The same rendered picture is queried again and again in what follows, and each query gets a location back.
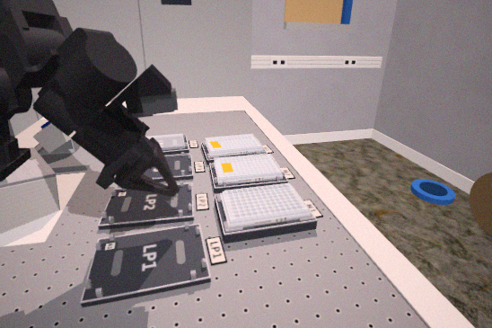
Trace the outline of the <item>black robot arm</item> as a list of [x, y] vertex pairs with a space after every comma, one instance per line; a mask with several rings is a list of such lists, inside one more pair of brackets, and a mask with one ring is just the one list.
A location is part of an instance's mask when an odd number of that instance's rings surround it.
[[8, 124], [30, 109], [27, 88], [42, 87], [33, 109], [69, 137], [129, 84], [83, 130], [119, 159], [139, 139], [138, 118], [178, 110], [175, 88], [153, 64], [131, 83], [136, 74], [111, 32], [73, 31], [52, 0], [0, 0], [0, 182], [31, 158]]

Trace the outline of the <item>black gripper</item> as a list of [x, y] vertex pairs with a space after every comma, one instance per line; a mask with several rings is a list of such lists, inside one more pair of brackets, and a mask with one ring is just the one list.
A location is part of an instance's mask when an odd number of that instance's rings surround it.
[[[90, 125], [106, 109], [106, 107], [107, 106], [95, 111], [71, 137], [71, 139], [79, 146], [105, 164], [96, 183], [104, 190], [114, 182], [122, 189], [150, 191], [170, 197], [175, 196], [180, 191], [178, 184], [171, 173], [171, 169], [159, 142], [153, 137], [150, 138], [150, 141], [145, 136], [149, 127], [144, 122], [144, 126], [137, 142], [119, 159], [116, 159], [83, 133], [83, 130]], [[168, 186], [143, 174], [152, 167], [156, 167]], [[114, 178], [115, 175], [116, 179]]]

